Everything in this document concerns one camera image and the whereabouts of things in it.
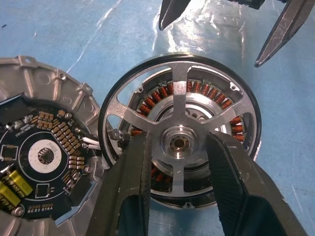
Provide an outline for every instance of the plastic sheet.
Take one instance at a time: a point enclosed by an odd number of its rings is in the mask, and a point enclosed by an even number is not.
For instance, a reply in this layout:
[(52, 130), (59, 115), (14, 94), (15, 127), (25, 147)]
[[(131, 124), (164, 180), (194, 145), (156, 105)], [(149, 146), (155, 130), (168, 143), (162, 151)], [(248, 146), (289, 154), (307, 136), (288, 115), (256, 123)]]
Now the plastic sheet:
[[(167, 52), (217, 60), (252, 88), (263, 118), (257, 162), (273, 178), (309, 235), (315, 235), (315, 12), (269, 62), (254, 61), (284, 4), (257, 11), (226, 0), (192, 0), (158, 30), (161, 1), (2, 1), (0, 56), (29, 55), (94, 89), (99, 104), (134, 65)], [(150, 235), (223, 235), (218, 209), (178, 211), (152, 202)]]

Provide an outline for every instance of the circuit board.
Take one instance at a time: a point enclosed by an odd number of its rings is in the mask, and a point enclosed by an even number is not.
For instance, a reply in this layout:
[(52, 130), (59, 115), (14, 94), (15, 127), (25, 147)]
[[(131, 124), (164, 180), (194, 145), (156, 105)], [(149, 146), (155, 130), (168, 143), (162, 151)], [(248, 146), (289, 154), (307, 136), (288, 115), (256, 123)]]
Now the circuit board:
[(82, 147), (76, 129), (85, 128), (52, 104), (0, 129), (0, 208), (56, 220), (81, 203), (92, 186), (84, 168), (95, 152)]

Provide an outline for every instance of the aluminum spoke hub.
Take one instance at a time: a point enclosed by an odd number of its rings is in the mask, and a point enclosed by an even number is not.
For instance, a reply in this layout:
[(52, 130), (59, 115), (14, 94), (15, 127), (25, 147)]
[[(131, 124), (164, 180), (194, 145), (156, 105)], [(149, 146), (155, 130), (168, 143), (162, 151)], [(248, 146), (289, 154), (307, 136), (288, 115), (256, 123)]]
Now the aluminum spoke hub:
[(253, 158), (260, 142), (259, 107), (233, 71), (189, 54), (151, 59), (131, 69), (107, 95), (98, 126), (110, 165), (133, 136), (152, 135), (151, 194), (169, 207), (215, 203), (204, 143), (213, 130), (232, 135)]

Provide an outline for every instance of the screw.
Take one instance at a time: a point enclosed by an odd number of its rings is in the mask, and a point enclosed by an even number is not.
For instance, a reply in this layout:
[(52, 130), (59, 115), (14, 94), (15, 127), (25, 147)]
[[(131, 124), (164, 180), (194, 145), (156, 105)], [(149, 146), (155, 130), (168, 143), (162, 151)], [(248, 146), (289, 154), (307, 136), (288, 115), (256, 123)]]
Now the screw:
[(66, 79), (67, 79), (67, 77), (66, 77), (64, 74), (60, 74), (60, 78), (61, 78), (62, 80), (66, 80)]
[(11, 211), (11, 214), (17, 217), (21, 217), (24, 214), (24, 208), (22, 206), (18, 206)]
[(92, 170), (93, 170), (92, 167), (89, 166), (89, 165), (86, 165), (86, 166), (84, 167), (84, 169), (83, 169), (84, 173), (86, 173), (86, 174), (92, 173)]
[(71, 117), (72, 117), (71, 113), (66, 113), (64, 116), (65, 119), (71, 119)]

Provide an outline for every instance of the black circuit board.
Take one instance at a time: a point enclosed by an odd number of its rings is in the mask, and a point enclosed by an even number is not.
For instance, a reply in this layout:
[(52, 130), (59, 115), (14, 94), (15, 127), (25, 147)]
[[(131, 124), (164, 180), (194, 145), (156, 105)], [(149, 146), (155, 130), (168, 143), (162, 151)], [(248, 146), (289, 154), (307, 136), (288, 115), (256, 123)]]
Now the black circuit board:
[(79, 205), (92, 186), (83, 168), (95, 154), (82, 148), (74, 130), (85, 128), (65, 114), (58, 107), (38, 106), (0, 131), (0, 170), (12, 165), (32, 188), (20, 198), (22, 218), (56, 220)]

